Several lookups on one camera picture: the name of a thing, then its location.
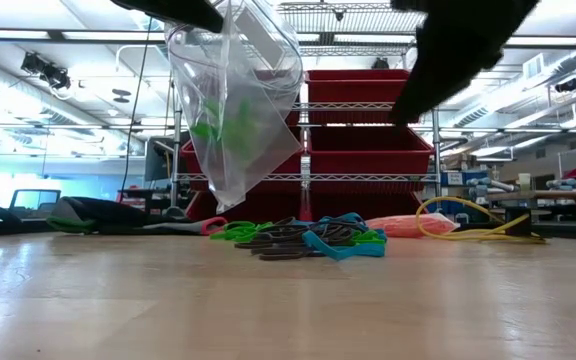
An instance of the table surface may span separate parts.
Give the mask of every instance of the table surface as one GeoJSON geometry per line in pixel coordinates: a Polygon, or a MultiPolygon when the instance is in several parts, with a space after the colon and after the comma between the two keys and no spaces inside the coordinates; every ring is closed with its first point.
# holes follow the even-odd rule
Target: table surface
{"type": "Polygon", "coordinates": [[[0,359],[576,359],[576,240],[263,262],[199,237],[0,237],[0,359]]]}

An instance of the ceiling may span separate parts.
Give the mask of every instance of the ceiling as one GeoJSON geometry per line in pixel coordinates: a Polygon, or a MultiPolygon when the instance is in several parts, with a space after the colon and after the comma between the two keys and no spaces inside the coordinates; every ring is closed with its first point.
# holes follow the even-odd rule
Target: ceiling
{"type": "MultiPolygon", "coordinates": [[[[335,4],[354,2],[357,1],[328,1],[328,3],[335,4]]],[[[319,1],[311,1],[311,3],[316,4],[319,1]]],[[[418,14],[414,16],[404,19],[408,27],[405,31],[411,31],[417,23],[423,20],[423,17],[418,14]]],[[[361,21],[364,21],[365,26],[375,26],[376,30],[380,30],[376,22],[369,20],[366,18],[361,21]]],[[[43,0],[41,6],[37,6],[36,0],[0,0],[0,28],[143,31],[147,24],[148,18],[145,15],[126,11],[109,0],[43,0]]],[[[576,36],[576,2],[574,0],[543,0],[519,29],[518,34],[576,36]]],[[[408,68],[414,63],[415,52],[415,49],[404,52],[406,54],[405,65],[408,68]]],[[[574,51],[506,50],[503,59],[495,68],[479,74],[470,88],[441,106],[441,109],[446,110],[441,116],[442,126],[451,124],[455,114],[481,101],[484,98],[482,95],[493,93],[504,84],[520,77],[523,71],[522,65],[540,53],[543,53],[545,64],[548,65],[571,55],[574,51]]],[[[401,56],[390,55],[388,60],[391,67],[404,66],[401,56]]],[[[129,124],[139,85],[138,74],[143,56],[144,47],[141,45],[122,47],[122,45],[103,44],[0,42],[0,82],[10,84],[6,92],[12,94],[6,98],[3,96],[5,94],[0,92],[0,102],[2,102],[0,107],[14,110],[11,113],[0,114],[0,122],[24,124],[30,119],[32,123],[51,121],[54,124],[60,121],[66,125],[129,124]],[[42,59],[68,69],[68,75],[72,80],[71,88],[68,91],[57,91],[56,96],[52,96],[50,88],[44,81],[37,77],[29,77],[28,73],[20,69],[24,55],[28,52],[37,53],[42,59]],[[113,89],[130,92],[130,95],[126,96],[129,102],[114,101],[118,96],[113,93],[113,89]],[[36,104],[33,105],[36,99],[39,99],[39,107],[35,106],[36,104]],[[38,108],[38,110],[32,110],[35,113],[26,117],[11,116],[12,113],[32,112],[28,110],[29,108],[38,108]],[[37,117],[43,117],[44,120],[38,120],[37,117]]],[[[306,70],[367,69],[374,61],[374,55],[303,58],[306,70]]],[[[142,124],[172,123],[169,77],[170,66],[165,49],[162,51],[161,47],[148,47],[141,91],[135,111],[135,119],[140,120],[142,124]]],[[[544,88],[543,91],[535,92],[521,101],[496,109],[493,114],[469,126],[505,126],[513,120],[547,108],[549,104],[552,104],[552,98],[550,103],[547,99],[548,92],[544,88]]],[[[139,145],[143,140],[151,135],[161,135],[163,132],[163,130],[143,130],[133,137],[131,147],[136,146],[135,153],[140,153],[143,147],[139,145]]],[[[127,139],[125,130],[114,131],[114,133],[106,130],[69,130],[61,133],[48,133],[37,129],[22,128],[15,130],[15,134],[20,135],[20,138],[10,141],[10,132],[0,129],[0,153],[52,152],[46,150],[46,146],[53,149],[62,146],[66,149],[64,153],[120,154],[125,151],[127,139]],[[28,144],[24,142],[28,142],[26,138],[32,140],[42,136],[46,136],[47,139],[50,137],[50,141],[30,141],[28,144]]]]}

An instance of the shelf wire grid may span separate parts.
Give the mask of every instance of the shelf wire grid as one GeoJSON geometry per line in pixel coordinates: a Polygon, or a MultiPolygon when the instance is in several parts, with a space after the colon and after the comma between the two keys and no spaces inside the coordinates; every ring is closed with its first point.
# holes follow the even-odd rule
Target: shelf wire grid
{"type": "MultiPolygon", "coordinates": [[[[206,181],[204,174],[177,174],[177,181],[206,181]]],[[[270,174],[264,181],[352,181],[434,183],[434,174],[270,174]]]]}
{"type": "Polygon", "coordinates": [[[283,3],[277,11],[297,31],[302,56],[401,56],[425,19],[389,3],[283,3]]]}

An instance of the yellow hose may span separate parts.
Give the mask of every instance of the yellow hose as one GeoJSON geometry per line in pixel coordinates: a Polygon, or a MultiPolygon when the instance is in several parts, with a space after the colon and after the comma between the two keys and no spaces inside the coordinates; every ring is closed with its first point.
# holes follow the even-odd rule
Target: yellow hose
{"type": "Polygon", "coordinates": [[[532,235],[531,237],[517,237],[517,236],[506,235],[506,230],[510,229],[513,226],[516,226],[517,224],[519,224],[522,221],[529,218],[530,217],[529,214],[522,215],[522,216],[518,217],[517,219],[515,219],[509,223],[503,224],[503,225],[501,225],[495,229],[492,229],[492,230],[490,230],[490,229],[474,229],[474,230],[466,230],[466,231],[443,234],[443,235],[433,234],[433,233],[427,231],[426,229],[424,229],[424,227],[422,226],[421,213],[424,212],[424,210],[428,207],[428,205],[436,203],[436,202],[444,201],[444,200],[454,201],[454,202],[464,204],[466,206],[470,206],[471,208],[477,209],[477,210],[481,211],[482,213],[490,216],[495,221],[498,221],[501,224],[504,223],[504,221],[502,219],[500,219],[495,214],[488,211],[488,209],[486,209],[482,206],[479,206],[479,205],[473,203],[472,201],[468,201],[468,200],[464,200],[464,199],[460,199],[460,198],[456,198],[456,197],[442,196],[442,197],[436,197],[434,199],[430,199],[430,200],[424,202],[423,204],[421,204],[419,209],[417,209],[417,214],[416,214],[417,228],[424,235],[433,237],[435,239],[451,240],[451,241],[479,241],[479,242],[502,241],[502,242],[519,242],[519,243],[526,243],[526,244],[546,244],[546,241],[537,234],[531,234],[532,235]]]}

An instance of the clear plastic bag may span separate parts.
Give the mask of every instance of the clear plastic bag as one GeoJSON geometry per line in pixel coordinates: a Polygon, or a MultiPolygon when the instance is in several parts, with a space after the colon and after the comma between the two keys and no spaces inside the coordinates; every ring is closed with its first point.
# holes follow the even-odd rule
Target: clear plastic bag
{"type": "MultiPolygon", "coordinates": [[[[447,234],[459,227],[442,214],[422,214],[421,224],[431,234],[447,234]]],[[[389,237],[420,238],[424,234],[417,227],[415,215],[389,216],[366,221],[371,229],[383,229],[389,237]]]]}
{"type": "Polygon", "coordinates": [[[265,0],[225,0],[221,34],[166,32],[183,117],[223,212],[301,145],[284,122],[303,83],[294,29],[265,0]]]}

